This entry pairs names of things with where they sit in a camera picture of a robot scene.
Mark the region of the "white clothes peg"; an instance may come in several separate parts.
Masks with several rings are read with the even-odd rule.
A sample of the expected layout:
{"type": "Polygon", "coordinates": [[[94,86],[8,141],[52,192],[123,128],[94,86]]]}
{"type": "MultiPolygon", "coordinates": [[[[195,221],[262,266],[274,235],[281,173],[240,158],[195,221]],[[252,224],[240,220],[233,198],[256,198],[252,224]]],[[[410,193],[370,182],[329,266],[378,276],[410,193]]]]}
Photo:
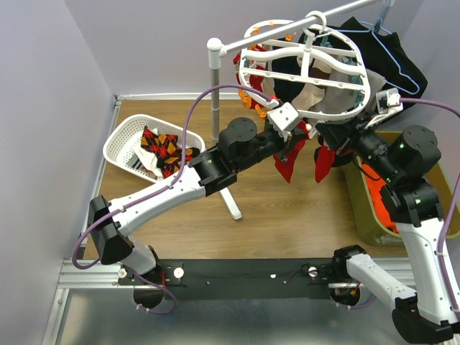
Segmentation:
{"type": "Polygon", "coordinates": [[[306,124],[305,127],[308,130],[308,138],[309,139],[313,139],[313,138],[319,137],[321,135],[320,132],[318,131],[318,129],[316,128],[316,125],[306,124]]]}

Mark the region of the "red black santa sock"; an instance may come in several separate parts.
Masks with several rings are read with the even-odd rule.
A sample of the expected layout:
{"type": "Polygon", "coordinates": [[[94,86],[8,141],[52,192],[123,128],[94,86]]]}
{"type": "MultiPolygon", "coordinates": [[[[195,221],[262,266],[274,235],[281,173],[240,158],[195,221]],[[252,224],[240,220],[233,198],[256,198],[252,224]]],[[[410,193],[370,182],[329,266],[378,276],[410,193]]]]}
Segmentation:
{"type": "Polygon", "coordinates": [[[315,151],[315,180],[320,183],[331,171],[336,153],[326,144],[322,144],[315,151]]]}

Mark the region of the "white round sock hanger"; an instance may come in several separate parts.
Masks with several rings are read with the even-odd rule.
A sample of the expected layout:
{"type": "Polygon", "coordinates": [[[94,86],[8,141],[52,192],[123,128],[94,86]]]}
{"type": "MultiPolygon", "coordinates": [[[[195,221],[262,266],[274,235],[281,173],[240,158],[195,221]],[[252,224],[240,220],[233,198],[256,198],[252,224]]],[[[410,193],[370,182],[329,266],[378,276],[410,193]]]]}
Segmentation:
{"type": "Polygon", "coordinates": [[[327,114],[297,109],[298,113],[305,119],[312,122],[325,121],[345,121],[357,116],[364,110],[366,102],[370,97],[370,86],[367,80],[367,69],[364,66],[364,59],[358,46],[345,34],[327,25],[326,14],[321,11],[311,11],[309,16],[313,17],[314,22],[300,27],[304,38],[295,42],[295,31],[289,30],[284,37],[271,36],[261,42],[253,43],[243,47],[241,59],[243,61],[258,60],[268,62],[268,70],[251,70],[241,65],[239,74],[242,86],[245,86],[249,95],[257,99],[261,106],[256,105],[262,118],[272,109],[276,101],[281,101],[274,92],[274,80],[294,81],[298,83],[308,83],[314,86],[332,86],[340,89],[358,91],[362,94],[362,101],[353,109],[343,111],[339,114],[327,114]],[[272,61],[280,58],[296,57],[301,67],[300,75],[290,75],[276,73],[272,71],[272,61]],[[347,75],[359,76],[361,83],[347,83],[343,81],[332,81],[309,76],[310,64],[312,60],[320,60],[334,70],[347,75]],[[265,77],[263,82],[264,91],[260,92],[249,87],[244,76],[246,74],[260,75],[265,77]]]}

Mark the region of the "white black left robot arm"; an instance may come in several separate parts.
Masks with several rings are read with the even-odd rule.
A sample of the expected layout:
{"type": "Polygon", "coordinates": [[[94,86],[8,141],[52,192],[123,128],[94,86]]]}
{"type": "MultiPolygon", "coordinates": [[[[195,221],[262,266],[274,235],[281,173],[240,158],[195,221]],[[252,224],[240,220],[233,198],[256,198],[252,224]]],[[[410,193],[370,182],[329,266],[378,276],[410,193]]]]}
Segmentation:
{"type": "Polygon", "coordinates": [[[237,181],[238,173],[271,157],[282,157],[307,138],[311,126],[304,121],[284,139],[269,122],[263,132],[248,118],[233,119],[218,136],[215,146],[194,157],[181,173],[123,198],[102,195],[89,203],[88,225],[103,265],[122,263],[134,269],[144,284],[159,276],[159,259],[151,246],[132,234],[142,225],[184,203],[208,197],[237,181]]]}

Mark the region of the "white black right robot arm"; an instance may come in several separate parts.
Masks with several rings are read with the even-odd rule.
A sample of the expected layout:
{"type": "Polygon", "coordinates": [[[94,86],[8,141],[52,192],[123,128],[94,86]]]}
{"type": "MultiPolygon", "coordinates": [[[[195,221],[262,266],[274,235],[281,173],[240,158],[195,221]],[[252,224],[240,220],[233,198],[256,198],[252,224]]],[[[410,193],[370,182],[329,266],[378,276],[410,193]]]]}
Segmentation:
{"type": "Polygon", "coordinates": [[[337,249],[332,276],[362,283],[391,311],[392,322],[410,344],[437,344],[459,333],[459,287],[445,244],[450,219],[425,175],[441,159],[430,129],[412,125],[389,144],[356,120],[319,123],[316,130],[335,153],[353,152],[384,181],[382,202],[402,237],[413,273],[409,288],[378,266],[361,247],[337,249]]]}

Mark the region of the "socks pile in basket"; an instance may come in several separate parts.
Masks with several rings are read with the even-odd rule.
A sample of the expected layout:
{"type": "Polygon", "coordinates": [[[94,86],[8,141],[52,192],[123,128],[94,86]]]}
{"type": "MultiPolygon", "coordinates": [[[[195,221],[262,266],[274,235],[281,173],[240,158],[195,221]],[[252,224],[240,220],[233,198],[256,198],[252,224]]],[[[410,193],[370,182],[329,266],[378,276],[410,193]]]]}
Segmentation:
{"type": "Polygon", "coordinates": [[[201,151],[197,147],[183,149],[178,144],[178,135],[158,134],[157,129],[145,126],[140,144],[133,152],[135,158],[132,167],[160,181],[179,171],[182,166],[182,153],[185,153],[185,162],[190,162],[201,151]]]}

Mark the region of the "grey hanging garment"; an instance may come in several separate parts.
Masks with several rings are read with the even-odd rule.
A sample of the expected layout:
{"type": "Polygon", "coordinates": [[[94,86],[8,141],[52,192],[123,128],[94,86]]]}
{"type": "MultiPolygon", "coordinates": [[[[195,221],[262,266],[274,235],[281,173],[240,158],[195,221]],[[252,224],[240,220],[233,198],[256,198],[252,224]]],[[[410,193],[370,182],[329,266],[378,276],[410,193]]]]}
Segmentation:
{"type": "MultiPolygon", "coordinates": [[[[343,81],[347,83],[360,84],[361,80],[357,75],[347,75],[340,72],[332,72],[330,79],[333,81],[343,81]]],[[[372,70],[367,69],[367,80],[370,86],[370,97],[364,107],[368,111],[376,106],[375,94],[383,89],[387,83],[385,77],[372,70]]],[[[362,101],[362,94],[358,91],[340,89],[340,88],[327,88],[321,104],[323,112],[330,114],[339,114],[343,111],[353,109],[362,101]]]]}

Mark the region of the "navy santa sock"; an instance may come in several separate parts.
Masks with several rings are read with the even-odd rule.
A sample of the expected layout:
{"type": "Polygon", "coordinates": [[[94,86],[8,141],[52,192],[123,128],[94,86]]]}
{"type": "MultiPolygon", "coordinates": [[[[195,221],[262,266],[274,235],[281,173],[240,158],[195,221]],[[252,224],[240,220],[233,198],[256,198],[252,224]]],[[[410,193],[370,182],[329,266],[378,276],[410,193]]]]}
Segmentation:
{"type": "MultiPolygon", "coordinates": [[[[301,67],[296,57],[283,57],[272,61],[272,71],[290,75],[300,75],[301,67]]],[[[274,92],[283,102],[291,103],[303,90],[305,84],[294,81],[275,79],[274,92]]]]}

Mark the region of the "orange cloth in bin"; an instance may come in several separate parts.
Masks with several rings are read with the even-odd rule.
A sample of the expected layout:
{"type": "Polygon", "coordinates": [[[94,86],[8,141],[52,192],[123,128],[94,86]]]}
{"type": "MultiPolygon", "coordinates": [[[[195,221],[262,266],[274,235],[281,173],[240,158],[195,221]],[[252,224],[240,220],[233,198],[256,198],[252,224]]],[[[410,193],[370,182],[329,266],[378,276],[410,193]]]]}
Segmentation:
{"type": "Polygon", "coordinates": [[[376,213],[377,219],[380,223],[390,230],[391,232],[397,234],[395,222],[390,218],[390,215],[385,208],[384,203],[382,202],[382,197],[380,195],[381,188],[385,185],[385,182],[377,175],[377,173],[363,161],[361,161],[362,169],[364,171],[365,180],[367,188],[369,190],[369,195],[371,202],[376,213]]]}

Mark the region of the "green plastic bin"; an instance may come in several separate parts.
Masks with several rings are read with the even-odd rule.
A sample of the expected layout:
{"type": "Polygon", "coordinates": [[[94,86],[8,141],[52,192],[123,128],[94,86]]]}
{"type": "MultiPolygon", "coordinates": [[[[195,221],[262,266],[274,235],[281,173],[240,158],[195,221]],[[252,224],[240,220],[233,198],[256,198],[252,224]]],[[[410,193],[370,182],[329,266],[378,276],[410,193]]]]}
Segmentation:
{"type": "Polygon", "coordinates": [[[408,229],[426,226],[437,240],[459,236],[458,198],[442,172],[433,132],[412,126],[403,132],[376,132],[389,145],[390,172],[377,172],[385,182],[382,202],[395,222],[397,234],[377,219],[367,188],[362,158],[354,155],[346,167],[346,183],[360,238],[370,245],[402,242],[408,229]]]}

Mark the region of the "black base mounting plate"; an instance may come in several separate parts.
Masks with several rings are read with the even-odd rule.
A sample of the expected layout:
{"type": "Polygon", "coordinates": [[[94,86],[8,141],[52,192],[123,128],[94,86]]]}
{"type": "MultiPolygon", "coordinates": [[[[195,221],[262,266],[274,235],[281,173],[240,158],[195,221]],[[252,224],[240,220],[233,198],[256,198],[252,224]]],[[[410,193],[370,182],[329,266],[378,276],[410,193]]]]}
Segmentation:
{"type": "Polygon", "coordinates": [[[183,300],[328,299],[330,290],[351,287],[331,258],[164,259],[143,278],[166,283],[183,300]]]}

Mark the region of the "white perforated basket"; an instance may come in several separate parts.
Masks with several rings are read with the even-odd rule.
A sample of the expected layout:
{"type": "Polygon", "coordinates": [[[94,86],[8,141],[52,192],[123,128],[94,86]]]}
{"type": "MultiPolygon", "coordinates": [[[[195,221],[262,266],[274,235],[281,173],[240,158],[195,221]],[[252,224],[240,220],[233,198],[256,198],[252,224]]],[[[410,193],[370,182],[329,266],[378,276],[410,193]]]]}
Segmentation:
{"type": "Polygon", "coordinates": [[[181,155],[189,162],[206,146],[197,134],[145,114],[123,120],[103,146],[103,156],[111,164],[151,183],[176,173],[181,155]]]}

